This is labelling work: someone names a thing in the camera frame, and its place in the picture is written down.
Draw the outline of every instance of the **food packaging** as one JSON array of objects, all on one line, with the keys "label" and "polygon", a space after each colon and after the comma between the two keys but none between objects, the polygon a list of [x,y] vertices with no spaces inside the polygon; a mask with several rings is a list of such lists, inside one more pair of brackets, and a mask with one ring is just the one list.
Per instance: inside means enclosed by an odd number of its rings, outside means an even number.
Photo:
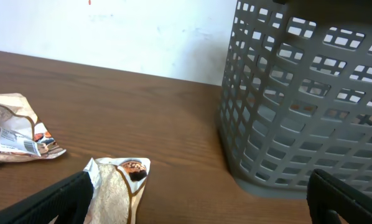
[{"label": "food packaging", "polygon": [[84,224],[135,224],[150,160],[91,159],[84,171],[89,173],[94,188]]},{"label": "food packaging", "polygon": [[65,151],[24,96],[0,94],[0,162],[54,159]]}]

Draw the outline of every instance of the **crumpled brown wrapper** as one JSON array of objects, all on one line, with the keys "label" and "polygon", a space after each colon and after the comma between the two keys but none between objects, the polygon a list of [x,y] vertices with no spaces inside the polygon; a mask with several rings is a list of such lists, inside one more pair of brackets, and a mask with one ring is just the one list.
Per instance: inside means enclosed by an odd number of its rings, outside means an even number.
[{"label": "crumpled brown wrapper", "polygon": [[[13,144],[2,143],[3,132],[13,139]],[[54,159],[66,151],[57,145],[27,99],[19,93],[0,94],[0,142],[0,162]],[[34,152],[26,150],[26,143],[27,148],[34,146]]]}]

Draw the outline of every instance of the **gray plastic basket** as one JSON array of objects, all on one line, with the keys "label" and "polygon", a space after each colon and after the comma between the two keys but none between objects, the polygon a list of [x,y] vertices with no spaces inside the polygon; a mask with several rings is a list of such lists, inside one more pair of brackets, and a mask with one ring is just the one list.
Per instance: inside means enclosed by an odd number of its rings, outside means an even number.
[{"label": "gray plastic basket", "polygon": [[253,194],[305,197],[319,168],[372,196],[372,5],[330,3],[238,1],[217,120]]}]

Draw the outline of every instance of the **brown wooden surface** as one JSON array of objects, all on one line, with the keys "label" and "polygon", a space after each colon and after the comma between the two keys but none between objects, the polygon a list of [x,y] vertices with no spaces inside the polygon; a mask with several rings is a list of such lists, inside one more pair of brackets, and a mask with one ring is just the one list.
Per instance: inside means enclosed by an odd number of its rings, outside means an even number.
[{"label": "brown wooden surface", "polygon": [[137,223],[310,222],[305,200],[255,197],[234,182],[213,122],[218,86],[0,52],[0,93],[26,96],[68,150],[0,164],[0,209],[91,157],[148,157]]}]

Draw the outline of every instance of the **black object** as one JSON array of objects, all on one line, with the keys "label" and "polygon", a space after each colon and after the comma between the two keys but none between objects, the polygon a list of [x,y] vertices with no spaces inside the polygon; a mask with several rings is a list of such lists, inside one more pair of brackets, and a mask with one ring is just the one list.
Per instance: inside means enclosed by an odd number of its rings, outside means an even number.
[{"label": "black object", "polygon": [[372,199],[323,170],[315,169],[308,183],[307,201],[313,224],[372,224]]},{"label": "black object", "polygon": [[0,224],[82,224],[93,195],[87,172],[66,179],[0,211]]}]

